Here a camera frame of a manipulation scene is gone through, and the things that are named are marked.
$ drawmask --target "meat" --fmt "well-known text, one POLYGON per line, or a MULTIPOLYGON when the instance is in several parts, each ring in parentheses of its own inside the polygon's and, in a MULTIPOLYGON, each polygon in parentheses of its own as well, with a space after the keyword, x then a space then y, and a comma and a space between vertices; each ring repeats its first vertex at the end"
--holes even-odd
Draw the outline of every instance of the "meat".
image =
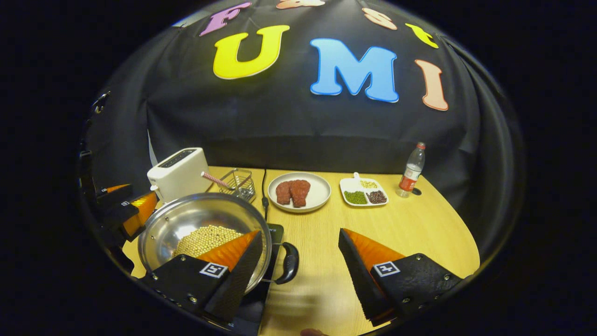
POLYGON ((293 198, 294 207, 302 207, 307 205, 306 198, 311 184, 305 180, 295 180, 290 185, 290 197, 293 198))
POLYGON ((290 204, 290 185, 292 181, 285 181, 276 187, 276 196, 278 196, 278 203, 290 204))
POLYGON ((290 198, 292 198, 294 207, 306 206, 306 198, 310 189, 311 184, 305 180, 282 182, 276 187, 277 202, 284 205, 290 204, 290 198))

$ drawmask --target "plastic water bottle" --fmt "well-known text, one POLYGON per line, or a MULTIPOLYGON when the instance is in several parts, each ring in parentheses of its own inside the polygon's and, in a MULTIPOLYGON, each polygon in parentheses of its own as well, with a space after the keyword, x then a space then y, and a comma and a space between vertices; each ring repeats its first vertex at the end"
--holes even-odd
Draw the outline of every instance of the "plastic water bottle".
POLYGON ((400 180, 400 188, 396 193, 400 197, 408 197, 414 189, 414 184, 417 182, 419 175, 423 171, 425 165, 425 144, 419 142, 417 148, 413 150, 411 156, 408 157, 407 167, 404 170, 402 179, 400 180))

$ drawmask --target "yellow letter u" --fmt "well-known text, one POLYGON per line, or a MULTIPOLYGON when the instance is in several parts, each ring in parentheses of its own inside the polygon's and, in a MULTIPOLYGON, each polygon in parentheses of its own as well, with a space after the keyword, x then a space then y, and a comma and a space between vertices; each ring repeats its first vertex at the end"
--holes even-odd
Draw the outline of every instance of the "yellow letter u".
POLYGON ((216 42, 216 56, 214 58, 214 74, 225 80, 234 80, 253 76, 269 68, 280 55, 282 33, 289 30, 286 25, 261 28, 257 34, 263 35, 261 52, 255 59, 239 62, 237 57, 241 41, 249 34, 239 33, 228 36, 216 42))

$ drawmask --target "pink striped straw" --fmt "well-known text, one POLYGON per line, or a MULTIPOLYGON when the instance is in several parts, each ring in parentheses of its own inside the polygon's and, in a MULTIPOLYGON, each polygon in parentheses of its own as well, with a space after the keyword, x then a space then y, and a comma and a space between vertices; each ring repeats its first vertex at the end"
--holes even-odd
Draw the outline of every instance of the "pink striped straw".
POLYGON ((212 182, 215 182, 215 183, 217 183, 217 184, 219 184, 219 185, 221 185, 223 187, 226 187, 226 188, 228 188, 230 190, 234 190, 234 188, 230 187, 230 185, 228 185, 228 183, 222 181, 221 179, 215 178, 215 177, 209 175, 206 172, 201 172, 201 177, 204 178, 204 179, 208 179, 208 180, 210 180, 212 182))

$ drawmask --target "pot handle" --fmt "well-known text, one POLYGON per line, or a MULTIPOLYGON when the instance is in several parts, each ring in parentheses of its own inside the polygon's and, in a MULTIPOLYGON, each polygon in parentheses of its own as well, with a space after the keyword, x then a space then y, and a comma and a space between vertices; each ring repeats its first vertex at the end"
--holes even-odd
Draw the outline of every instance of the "pot handle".
POLYGON ((284 257, 283 262, 284 272, 277 280, 262 279, 261 281, 275 282, 277 285, 281 285, 294 279, 294 277, 297 275, 297 272, 299 271, 299 250, 288 242, 274 243, 274 245, 282 245, 286 250, 286 256, 284 257))

